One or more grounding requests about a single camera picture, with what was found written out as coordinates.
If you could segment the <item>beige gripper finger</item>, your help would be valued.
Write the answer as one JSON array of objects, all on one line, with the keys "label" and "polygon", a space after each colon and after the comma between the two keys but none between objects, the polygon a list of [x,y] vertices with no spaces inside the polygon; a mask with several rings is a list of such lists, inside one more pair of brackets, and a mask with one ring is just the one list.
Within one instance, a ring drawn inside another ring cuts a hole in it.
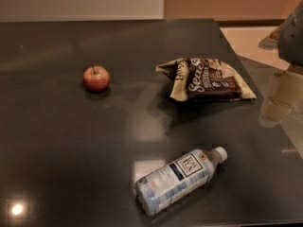
[{"label": "beige gripper finger", "polygon": [[275,73],[260,109],[258,122],[272,128],[279,124],[303,100],[303,67],[291,64]]}]

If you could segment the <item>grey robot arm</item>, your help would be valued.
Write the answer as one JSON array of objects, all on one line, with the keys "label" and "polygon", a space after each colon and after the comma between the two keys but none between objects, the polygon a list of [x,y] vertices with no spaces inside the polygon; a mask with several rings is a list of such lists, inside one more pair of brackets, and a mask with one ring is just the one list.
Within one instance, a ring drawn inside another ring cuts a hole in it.
[{"label": "grey robot arm", "polygon": [[303,1],[282,24],[277,48],[279,57],[290,65],[272,77],[258,118],[265,128],[279,124],[303,100]]}]

